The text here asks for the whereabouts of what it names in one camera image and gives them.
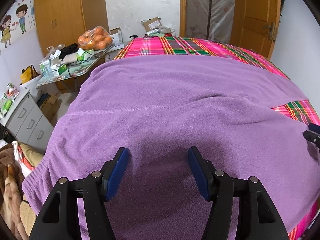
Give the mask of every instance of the wooden wardrobe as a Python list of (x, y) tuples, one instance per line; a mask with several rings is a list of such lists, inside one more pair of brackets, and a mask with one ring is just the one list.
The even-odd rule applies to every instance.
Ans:
[[(42, 50), (47, 55), (47, 47), (77, 43), (79, 36), (95, 26), (107, 31), (108, 18), (106, 0), (34, 0), (36, 29)], [(73, 80), (66, 80), (70, 88)], [(59, 90), (63, 84), (56, 82)]]

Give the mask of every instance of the yellow dress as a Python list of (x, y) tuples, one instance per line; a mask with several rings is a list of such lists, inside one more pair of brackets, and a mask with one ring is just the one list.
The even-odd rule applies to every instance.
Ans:
[(1, 42), (5, 43), (6, 41), (11, 39), (11, 34), (10, 34), (10, 27), (6, 27), (2, 33), (2, 39)]

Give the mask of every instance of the cartoon couple decal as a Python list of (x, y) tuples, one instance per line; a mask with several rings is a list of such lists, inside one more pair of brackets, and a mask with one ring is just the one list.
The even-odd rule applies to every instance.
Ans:
[[(28, 10), (28, 5), (26, 5), (26, 4), (19, 6), (18, 9), (16, 10), (16, 15), (19, 18), (19, 24), (20, 24), (22, 34), (27, 32), (26, 31), (26, 19), (24, 17), (27, 13), (27, 10)], [(0, 42), (5, 43), (5, 48), (7, 48), (7, 42), (9, 42), (9, 45), (11, 45), (10, 32), (17, 29), (17, 27), (15, 27), (14, 29), (11, 29), (10, 24), (11, 24), (11, 15), (6, 15), (0, 25), (0, 31), (2, 31), (2, 39), (0, 40)]]

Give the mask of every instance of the white cabinet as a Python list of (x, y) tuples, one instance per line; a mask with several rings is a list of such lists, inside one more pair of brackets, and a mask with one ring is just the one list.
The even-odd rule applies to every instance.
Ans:
[(33, 101), (29, 90), (20, 92), (0, 123), (7, 127), (17, 141), (40, 153), (47, 149), (53, 126)]

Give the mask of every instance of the metal pin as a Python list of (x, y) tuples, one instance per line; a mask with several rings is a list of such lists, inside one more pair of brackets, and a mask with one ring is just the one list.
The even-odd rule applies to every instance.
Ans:
[(94, 178), (97, 178), (97, 177), (99, 177), (101, 175), (101, 172), (100, 171), (94, 171), (93, 173), (92, 173), (92, 177), (94, 177)]
[(259, 179), (255, 176), (251, 176), (250, 177), (250, 180), (253, 182), (253, 183), (257, 183), (259, 181)]
[(59, 179), (59, 183), (60, 183), (60, 184), (64, 184), (64, 183), (66, 183), (66, 182), (67, 182), (67, 178), (65, 178), (65, 177)]
[(216, 170), (215, 174), (219, 177), (222, 177), (224, 175), (224, 172), (222, 170)]

